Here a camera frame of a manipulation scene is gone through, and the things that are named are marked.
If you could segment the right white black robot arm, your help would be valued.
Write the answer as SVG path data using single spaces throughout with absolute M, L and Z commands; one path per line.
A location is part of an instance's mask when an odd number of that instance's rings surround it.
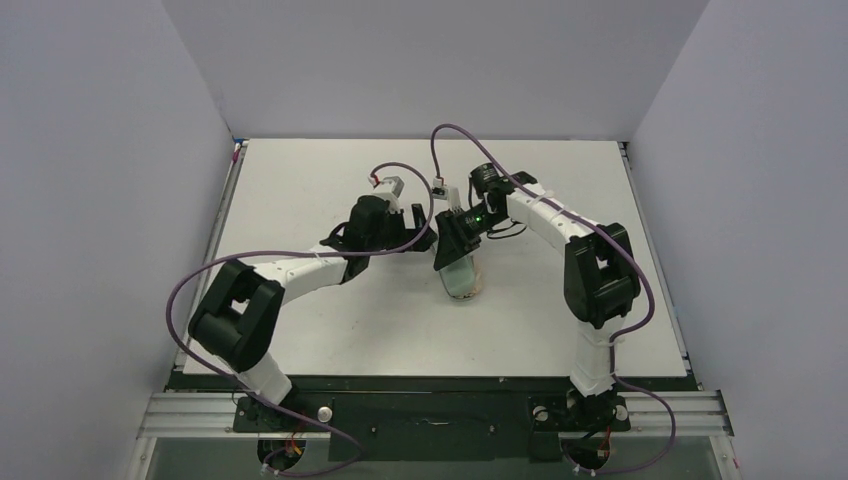
M 435 270 L 470 255 L 484 233 L 506 220 L 526 226 L 564 261 L 563 294 L 578 331 L 572 384 L 584 397 L 612 390 L 614 336 L 641 293 L 626 229 L 618 223 L 578 221 L 524 171 L 506 177 L 486 163 L 469 179 L 479 203 L 468 210 L 445 210 L 435 218 L 439 235 Z

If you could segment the mint green umbrella case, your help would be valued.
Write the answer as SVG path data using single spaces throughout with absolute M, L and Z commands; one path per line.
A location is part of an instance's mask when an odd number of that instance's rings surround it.
M 472 256 L 465 256 L 438 271 L 443 288 L 454 300 L 463 299 L 474 282 L 476 265 Z

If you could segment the beige umbrella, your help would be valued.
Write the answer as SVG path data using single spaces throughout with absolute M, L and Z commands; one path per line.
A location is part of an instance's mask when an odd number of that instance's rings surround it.
M 476 269 L 473 285 L 471 286 L 470 290 L 463 295 L 463 299 L 470 299 L 478 295 L 483 289 L 483 284 L 484 281 L 482 271 L 480 269 Z

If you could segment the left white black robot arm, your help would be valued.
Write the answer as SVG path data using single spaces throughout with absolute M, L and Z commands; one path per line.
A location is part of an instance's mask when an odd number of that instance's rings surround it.
M 190 318 L 188 334 L 222 360 L 235 378 L 274 405 L 293 390 L 269 351 L 281 308 L 308 293 L 342 285 L 369 266 L 374 252 L 424 252 L 437 241 L 422 205 L 412 220 L 393 202 L 358 198 L 347 221 L 337 225 L 304 256 L 248 265 L 223 263 Z

